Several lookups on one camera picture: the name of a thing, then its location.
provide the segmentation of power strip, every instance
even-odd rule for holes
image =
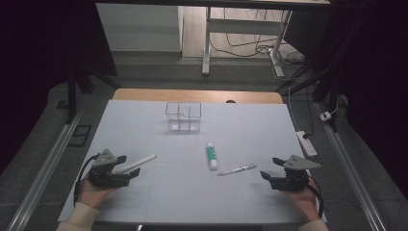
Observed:
[[[297,134],[297,137],[299,138],[300,144],[302,145],[303,151],[306,152],[306,155],[308,157],[318,155],[318,153],[316,152],[315,148],[312,146],[312,143],[309,141],[309,139],[303,138],[303,135],[305,135],[305,132],[299,131],[299,132],[296,132],[296,134]]]

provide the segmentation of silver pen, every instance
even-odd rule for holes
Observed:
[[[242,166],[242,167],[232,169],[230,171],[220,172],[219,174],[217,174],[217,176],[229,175],[229,174],[237,173],[237,172],[240,172],[240,171],[250,170],[250,169],[253,169],[255,167],[257,167],[255,164],[250,164],[250,165],[247,165],[247,166]]]

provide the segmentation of pen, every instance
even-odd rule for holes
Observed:
[[[125,172],[125,171],[128,171],[128,170],[130,170],[130,169],[132,169],[132,168],[141,166],[141,165],[143,165],[144,163],[149,162],[149,161],[155,159],[156,157],[157,157],[157,155],[148,156],[148,157],[146,157],[146,158],[144,158],[144,159],[139,160],[138,162],[134,162],[134,163],[132,163],[131,165],[129,165],[129,166],[127,166],[127,167],[124,167],[124,168],[121,169],[121,170],[117,170],[117,171],[115,172],[115,174],[120,174],[120,173],[123,173],[123,172]]]
[[[253,169],[255,167],[257,167],[255,164],[250,164],[250,165],[247,165],[247,166],[232,169],[230,171],[220,172],[219,174],[217,174],[217,176],[229,175],[229,174],[237,173],[237,172],[240,172],[240,171],[250,170],[250,169]]]

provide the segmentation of wall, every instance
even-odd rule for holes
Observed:
[[[112,51],[181,51],[181,7],[97,4],[97,9]]]

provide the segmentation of transparent box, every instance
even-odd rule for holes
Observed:
[[[200,131],[201,103],[167,103],[166,116],[170,131]]]

